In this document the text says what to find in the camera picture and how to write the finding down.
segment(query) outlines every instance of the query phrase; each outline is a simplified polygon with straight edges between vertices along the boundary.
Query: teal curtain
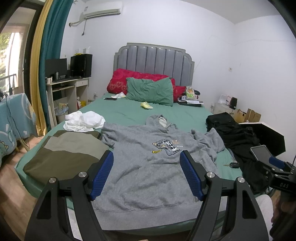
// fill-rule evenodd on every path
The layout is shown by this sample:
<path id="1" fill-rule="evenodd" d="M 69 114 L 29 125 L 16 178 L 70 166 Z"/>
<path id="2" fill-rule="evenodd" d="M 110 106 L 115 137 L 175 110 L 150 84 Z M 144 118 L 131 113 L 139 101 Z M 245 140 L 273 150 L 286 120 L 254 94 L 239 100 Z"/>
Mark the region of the teal curtain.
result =
<path id="1" fill-rule="evenodd" d="M 54 0 L 42 35 L 39 58 L 39 92 L 47 130 L 51 129 L 46 98 L 45 60 L 60 58 L 64 29 L 73 0 Z"/>

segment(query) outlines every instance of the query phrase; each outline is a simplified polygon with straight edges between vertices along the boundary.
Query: blue tablecloth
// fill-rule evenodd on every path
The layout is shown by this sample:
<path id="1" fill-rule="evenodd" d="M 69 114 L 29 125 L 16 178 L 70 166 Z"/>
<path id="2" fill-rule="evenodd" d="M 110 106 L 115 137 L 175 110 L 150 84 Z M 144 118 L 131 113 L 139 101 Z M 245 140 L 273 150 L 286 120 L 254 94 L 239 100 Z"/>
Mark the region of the blue tablecloth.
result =
<path id="1" fill-rule="evenodd" d="M 36 115 L 27 96 L 8 96 L 0 103 L 0 166 L 3 156 L 15 149 L 20 138 L 37 135 Z"/>

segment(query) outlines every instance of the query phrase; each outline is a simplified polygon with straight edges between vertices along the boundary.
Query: gray tufted headboard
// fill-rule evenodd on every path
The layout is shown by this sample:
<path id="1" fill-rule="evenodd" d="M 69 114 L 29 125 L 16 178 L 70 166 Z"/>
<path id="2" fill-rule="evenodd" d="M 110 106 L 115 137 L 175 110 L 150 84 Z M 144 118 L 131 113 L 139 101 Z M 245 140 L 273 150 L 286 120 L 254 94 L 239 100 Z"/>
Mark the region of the gray tufted headboard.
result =
<path id="1" fill-rule="evenodd" d="M 128 69 L 141 73 L 165 74 L 176 80 L 176 85 L 192 84 L 194 62 L 184 49 L 127 43 L 114 56 L 114 70 Z"/>

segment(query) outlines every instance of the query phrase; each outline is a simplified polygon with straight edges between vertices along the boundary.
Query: pillow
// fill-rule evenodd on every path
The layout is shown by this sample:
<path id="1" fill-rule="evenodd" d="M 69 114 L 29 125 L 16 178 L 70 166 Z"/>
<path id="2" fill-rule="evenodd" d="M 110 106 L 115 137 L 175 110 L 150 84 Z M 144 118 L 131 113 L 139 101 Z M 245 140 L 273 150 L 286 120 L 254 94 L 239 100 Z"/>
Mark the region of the pillow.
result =
<path id="1" fill-rule="evenodd" d="M 173 106 L 173 85 L 170 78 L 159 81 L 126 78 L 127 99 Z"/>
<path id="2" fill-rule="evenodd" d="M 175 86 L 173 87 L 173 98 L 174 102 L 177 102 L 178 98 L 182 96 L 182 94 L 185 92 L 186 86 Z"/>
<path id="3" fill-rule="evenodd" d="M 110 80 L 107 91 L 111 94 L 119 94 L 123 92 L 125 95 L 127 94 L 127 85 L 126 78 L 133 77 L 135 79 L 147 79 L 158 81 L 164 78 L 167 78 L 167 75 L 163 74 L 143 74 L 140 72 L 135 72 L 127 69 L 117 69 L 113 73 L 113 77 Z M 171 78 L 172 85 L 175 86 L 175 79 Z"/>

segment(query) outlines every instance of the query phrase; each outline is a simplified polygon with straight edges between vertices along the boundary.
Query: black speaker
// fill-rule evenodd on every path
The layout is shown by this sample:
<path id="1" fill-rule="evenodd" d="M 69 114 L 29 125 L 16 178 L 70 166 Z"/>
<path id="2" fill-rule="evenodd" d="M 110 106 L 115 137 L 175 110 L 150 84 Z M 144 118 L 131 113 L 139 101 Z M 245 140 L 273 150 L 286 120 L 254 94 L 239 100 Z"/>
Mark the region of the black speaker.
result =
<path id="1" fill-rule="evenodd" d="M 229 103 L 229 108 L 236 109 L 237 107 L 237 98 L 232 97 Z"/>
<path id="2" fill-rule="evenodd" d="M 70 71 L 73 76 L 91 77 L 92 54 L 81 54 L 71 57 Z"/>

